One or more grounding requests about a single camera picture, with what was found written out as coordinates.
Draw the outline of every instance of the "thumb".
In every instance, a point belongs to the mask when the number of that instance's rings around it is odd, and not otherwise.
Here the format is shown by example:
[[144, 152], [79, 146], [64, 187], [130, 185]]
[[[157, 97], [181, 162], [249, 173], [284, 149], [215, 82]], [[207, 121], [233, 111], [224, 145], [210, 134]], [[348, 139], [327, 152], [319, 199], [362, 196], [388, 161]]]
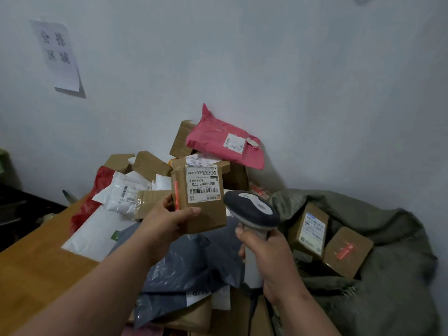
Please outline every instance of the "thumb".
[[244, 243], [255, 255], [261, 252], [263, 241], [257, 234], [251, 230], [243, 230], [241, 227], [235, 229], [235, 233], [240, 241]]
[[173, 221], [174, 224], [181, 224], [199, 214], [201, 214], [200, 207], [187, 207], [182, 210], [171, 212], [171, 221]]

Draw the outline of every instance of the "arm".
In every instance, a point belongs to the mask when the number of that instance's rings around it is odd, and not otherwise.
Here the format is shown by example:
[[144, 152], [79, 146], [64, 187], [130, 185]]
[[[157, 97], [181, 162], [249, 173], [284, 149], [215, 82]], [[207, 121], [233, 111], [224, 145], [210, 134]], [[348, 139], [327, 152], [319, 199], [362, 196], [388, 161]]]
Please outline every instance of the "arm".
[[269, 232], [267, 241], [241, 227], [236, 234], [243, 242], [240, 256], [244, 258], [245, 247], [254, 252], [264, 295], [278, 308], [287, 335], [340, 336], [300, 279], [288, 242], [277, 229]]
[[167, 210], [171, 195], [158, 203], [129, 240], [91, 273], [14, 333], [25, 335], [120, 335], [150, 267], [182, 235], [178, 224], [199, 208]]

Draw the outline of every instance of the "barcode scanner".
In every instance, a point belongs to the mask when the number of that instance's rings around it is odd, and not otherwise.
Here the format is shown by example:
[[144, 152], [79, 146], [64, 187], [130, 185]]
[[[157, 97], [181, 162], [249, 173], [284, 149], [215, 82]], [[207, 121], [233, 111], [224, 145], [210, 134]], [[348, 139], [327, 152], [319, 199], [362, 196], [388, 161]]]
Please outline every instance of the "barcode scanner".
[[[230, 213], [243, 223], [245, 230], [254, 231], [264, 241], [267, 239], [268, 232], [276, 228], [280, 222], [277, 211], [267, 201], [247, 191], [228, 191], [224, 195], [224, 204]], [[250, 336], [252, 317], [257, 307], [258, 297], [263, 294], [263, 279], [258, 270], [254, 253], [249, 248], [246, 248], [245, 252], [244, 282], [241, 286], [243, 289], [245, 287], [250, 296], [248, 329]]]

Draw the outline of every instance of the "red plastic mailer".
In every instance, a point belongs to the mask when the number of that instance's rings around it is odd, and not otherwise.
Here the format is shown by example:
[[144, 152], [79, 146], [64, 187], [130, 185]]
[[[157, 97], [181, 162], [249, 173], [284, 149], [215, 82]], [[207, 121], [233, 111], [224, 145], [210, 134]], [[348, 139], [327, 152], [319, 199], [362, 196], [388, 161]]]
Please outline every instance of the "red plastic mailer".
[[78, 230], [85, 223], [90, 215], [99, 208], [101, 203], [95, 202], [94, 200], [92, 200], [92, 198], [96, 194], [100, 193], [101, 190], [105, 189], [111, 184], [114, 173], [115, 171], [113, 169], [107, 168], [105, 166], [101, 166], [98, 169], [93, 189], [89, 192], [86, 201], [84, 202], [84, 204], [82, 204], [79, 211], [75, 213], [70, 220], [71, 234], [74, 234], [76, 230]]
[[208, 152], [233, 163], [262, 170], [264, 153], [260, 139], [243, 129], [216, 119], [202, 106], [202, 118], [187, 136], [186, 145], [200, 152]]

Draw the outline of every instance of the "hand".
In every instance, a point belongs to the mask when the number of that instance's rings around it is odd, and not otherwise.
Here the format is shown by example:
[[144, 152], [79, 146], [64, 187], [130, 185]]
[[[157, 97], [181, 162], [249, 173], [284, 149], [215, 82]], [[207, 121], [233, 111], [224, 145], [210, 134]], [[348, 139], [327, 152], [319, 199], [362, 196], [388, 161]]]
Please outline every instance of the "hand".
[[243, 230], [242, 224], [235, 229], [235, 233], [243, 242], [238, 253], [240, 257], [245, 258], [245, 247], [254, 252], [258, 270], [264, 279], [263, 293], [272, 304], [282, 303], [298, 289], [305, 288], [288, 242], [280, 231], [270, 231], [266, 241], [253, 231]]
[[171, 243], [185, 233], [184, 223], [200, 213], [200, 207], [174, 211], [170, 194], [153, 207], [134, 235], [146, 243], [156, 264], [165, 257]]

